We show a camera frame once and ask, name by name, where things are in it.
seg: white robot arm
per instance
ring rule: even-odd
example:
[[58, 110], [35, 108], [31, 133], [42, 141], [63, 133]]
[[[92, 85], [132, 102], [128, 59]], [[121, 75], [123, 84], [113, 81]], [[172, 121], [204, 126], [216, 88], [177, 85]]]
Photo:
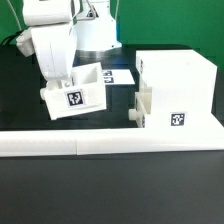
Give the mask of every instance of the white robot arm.
[[79, 0], [24, 0], [24, 21], [31, 27], [40, 69], [48, 81], [70, 76], [77, 45], [73, 18], [79, 11]]
[[48, 81], [41, 97], [52, 120], [106, 109], [101, 64], [73, 68], [77, 48], [73, 19], [79, 11], [80, 0], [24, 0], [24, 21], [31, 27], [17, 39], [17, 46], [26, 56], [34, 51], [37, 55]]

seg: black surface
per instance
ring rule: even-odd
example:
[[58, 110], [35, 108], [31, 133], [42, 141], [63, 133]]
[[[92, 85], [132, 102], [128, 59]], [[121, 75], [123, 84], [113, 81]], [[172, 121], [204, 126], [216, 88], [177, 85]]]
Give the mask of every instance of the black surface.
[[224, 152], [0, 161], [1, 224], [223, 224]]
[[[103, 68], [135, 77], [134, 48], [125, 52]], [[0, 48], [0, 59], [1, 130], [132, 127], [119, 115], [134, 89], [107, 88], [108, 110], [98, 115], [50, 121], [36, 59], [13, 47]], [[0, 158], [0, 224], [223, 224], [223, 211], [224, 151]]]

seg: paper card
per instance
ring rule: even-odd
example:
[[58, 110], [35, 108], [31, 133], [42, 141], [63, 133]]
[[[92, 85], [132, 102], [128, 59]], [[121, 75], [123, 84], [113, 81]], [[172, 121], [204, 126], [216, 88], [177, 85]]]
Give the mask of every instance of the paper card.
[[134, 85], [134, 79], [128, 69], [103, 70], [106, 85]]

